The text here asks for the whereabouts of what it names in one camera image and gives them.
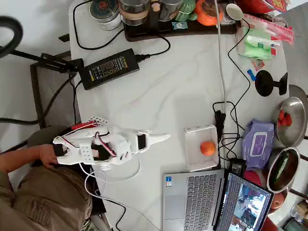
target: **laptop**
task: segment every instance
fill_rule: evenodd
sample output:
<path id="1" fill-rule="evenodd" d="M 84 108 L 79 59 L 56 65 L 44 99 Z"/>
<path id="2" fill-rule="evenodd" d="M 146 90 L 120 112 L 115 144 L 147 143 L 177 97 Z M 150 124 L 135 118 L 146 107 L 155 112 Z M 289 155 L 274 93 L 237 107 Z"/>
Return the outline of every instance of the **laptop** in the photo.
<path id="1" fill-rule="evenodd" d="M 163 231 L 259 231 L 273 193 L 225 169 L 164 174 Z"/>

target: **robotic hand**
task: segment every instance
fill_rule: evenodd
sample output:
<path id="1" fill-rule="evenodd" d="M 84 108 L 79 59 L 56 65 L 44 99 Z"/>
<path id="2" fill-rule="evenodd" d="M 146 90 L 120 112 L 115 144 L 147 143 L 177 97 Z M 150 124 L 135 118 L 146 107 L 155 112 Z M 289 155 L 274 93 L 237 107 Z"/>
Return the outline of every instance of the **robotic hand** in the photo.
<path id="1" fill-rule="evenodd" d="M 132 159 L 134 154 L 143 153 L 152 144 L 170 137 L 169 134 L 152 135 L 148 130 L 108 129 L 107 122 L 103 121 L 97 127 L 56 137 L 53 143 L 61 144 L 66 149 L 63 156 L 57 157 L 59 164 L 99 164 L 109 169 L 111 164 L 123 164 Z"/>

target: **white box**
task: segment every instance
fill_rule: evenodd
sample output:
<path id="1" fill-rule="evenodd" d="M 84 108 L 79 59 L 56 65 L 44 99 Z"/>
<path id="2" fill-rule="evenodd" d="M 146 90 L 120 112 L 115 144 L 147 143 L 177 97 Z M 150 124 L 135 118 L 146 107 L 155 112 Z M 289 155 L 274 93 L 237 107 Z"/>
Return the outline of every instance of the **white box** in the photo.
<path id="1" fill-rule="evenodd" d="M 217 131 L 214 125 L 185 128 L 186 163 L 190 172 L 212 168 L 218 165 Z M 205 141 L 215 144 L 215 152 L 211 156 L 201 153 L 200 145 Z"/>

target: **dark wooden tray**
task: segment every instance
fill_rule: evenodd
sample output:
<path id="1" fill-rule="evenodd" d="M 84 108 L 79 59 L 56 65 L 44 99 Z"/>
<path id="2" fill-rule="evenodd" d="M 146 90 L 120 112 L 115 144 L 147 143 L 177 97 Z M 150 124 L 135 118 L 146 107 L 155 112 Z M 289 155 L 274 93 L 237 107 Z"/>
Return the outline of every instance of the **dark wooden tray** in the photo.
<path id="1" fill-rule="evenodd" d="M 158 32 L 166 37 L 171 36 L 183 36 L 183 35 L 204 35 L 204 34 L 217 34 L 218 30 L 216 26 L 204 26 L 197 21 L 187 21 L 188 29 L 174 30 L 171 21 L 158 22 Z M 124 24 L 125 37 L 129 42 L 135 42 L 139 40 L 154 39 L 157 36 L 149 33 L 148 27 L 140 26 L 128 26 Z M 222 34 L 235 34 L 236 24 L 221 26 Z"/>

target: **green bottle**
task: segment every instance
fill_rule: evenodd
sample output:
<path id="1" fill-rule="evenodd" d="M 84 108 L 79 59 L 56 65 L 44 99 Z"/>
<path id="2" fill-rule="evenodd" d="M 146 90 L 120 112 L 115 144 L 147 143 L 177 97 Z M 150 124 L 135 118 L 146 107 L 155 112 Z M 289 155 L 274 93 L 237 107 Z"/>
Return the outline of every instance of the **green bottle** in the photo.
<path id="1" fill-rule="evenodd" d="M 178 22 L 185 22 L 187 19 L 196 20 L 197 17 L 195 15 L 191 15 L 191 13 L 196 8 L 195 0 L 184 0 L 183 5 L 180 8 L 180 11 L 175 18 Z"/>

